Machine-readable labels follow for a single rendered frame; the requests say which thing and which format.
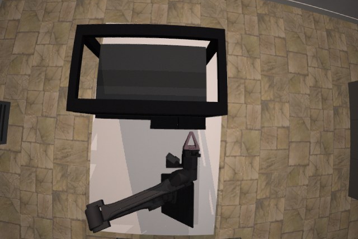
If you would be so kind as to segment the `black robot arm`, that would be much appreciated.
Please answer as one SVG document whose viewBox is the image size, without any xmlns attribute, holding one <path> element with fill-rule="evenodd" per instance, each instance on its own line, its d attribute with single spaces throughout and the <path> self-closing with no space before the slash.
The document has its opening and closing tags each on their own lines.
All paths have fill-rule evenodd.
<svg viewBox="0 0 358 239">
<path fill-rule="evenodd" d="M 168 153 L 166 156 L 166 168 L 192 168 L 192 157 L 184 157 L 182 154 L 182 163 L 180 163 L 178 157 Z M 88 204 L 84 212 L 89 230 L 96 233 L 111 227 L 111 220 L 141 209 L 151 211 L 165 205 L 166 202 L 175 204 L 177 191 L 192 185 L 190 182 L 195 180 L 197 180 L 197 168 L 193 170 L 179 169 L 172 172 L 170 177 L 160 184 L 125 199 L 106 205 L 104 205 L 102 199 Z"/>
</svg>

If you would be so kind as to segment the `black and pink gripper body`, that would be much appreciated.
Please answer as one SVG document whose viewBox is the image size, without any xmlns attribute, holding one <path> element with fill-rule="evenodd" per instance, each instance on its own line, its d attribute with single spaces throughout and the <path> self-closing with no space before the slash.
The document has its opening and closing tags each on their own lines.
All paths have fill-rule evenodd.
<svg viewBox="0 0 358 239">
<path fill-rule="evenodd" d="M 190 152 L 190 151 L 193 151 L 193 152 Z M 197 168 L 197 158 L 201 157 L 201 154 L 199 154 L 199 151 L 200 150 L 182 149 L 182 154 L 184 155 L 184 157 L 192 157 L 192 168 L 186 168 L 186 169 L 193 170 L 193 169 Z"/>
</svg>

